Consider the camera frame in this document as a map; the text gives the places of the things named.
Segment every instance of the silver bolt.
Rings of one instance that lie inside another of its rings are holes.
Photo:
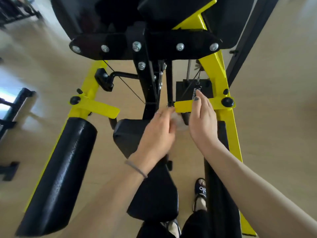
[[[132,49],[135,51],[135,52],[138,52],[140,51],[142,45],[140,42],[138,41],[135,41],[133,44],[132,44]]]
[[[140,70],[144,70],[145,69],[145,63],[144,62],[139,62],[138,66],[139,66]]]
[[[183,50],[184,50],[184,47],[185,47],[184,44],[179,43],[179,44],[176,45],[176,50],[177,50],[177,51],[183,51]]]
[[[106,46],[106,45],[102,45],[102,46],[101,46],[101,50],[102,50],[103,52],[107,53],[107,52],[109,52],[109,47]]]
[[[215,43],[210,45],[209,49],[210,49],[210,51],[216,51],[218,49],[218,47],[219,47],[219,44],[215,42]]]
[[[72,46],[72,50],[73,50],[75,53],[80,53],[80,48],[77,47],[77,46]]]

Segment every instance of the person's left arm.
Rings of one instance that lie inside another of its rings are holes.
[[[156,112],[145,128],[138,149],[129,160],[144,174],[170,150],[175,140],[174,108]],[[128,164],[122,164],[97,196],[64,229],[60,238],[112,237],[144,177]]]

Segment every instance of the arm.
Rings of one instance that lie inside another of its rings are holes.
[[[146,175],[170,150],[175,139],[173,108],[159,110],[145,128],[137,151],[129,157]],[[122,164],[97,196],[65,228],[60,238],[112,237],[144,177]]]
[[[317,222],[233,156],[217,137],[216,113],[199,91],[191,136],[260,237],[317,237]]]

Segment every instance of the person's left hand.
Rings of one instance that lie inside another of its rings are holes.
[[[175,108],[163,108],[155,113],[134,153],[140,159],[145,159],[151,169],[168,153],[174,143],[176,125],[171,120],[173,112]]]

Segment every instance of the forearm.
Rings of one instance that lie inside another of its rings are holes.
[[[223,145],[202,151],[260,237],[316,237],[317,222],[251,171]]]
[[[141,158],[132,155],[129,159],[143,172],[148,173],[153,167]],[[143,179],[135,169],[122,164],[116,175],[68,224],[60,237],[112,237]]]

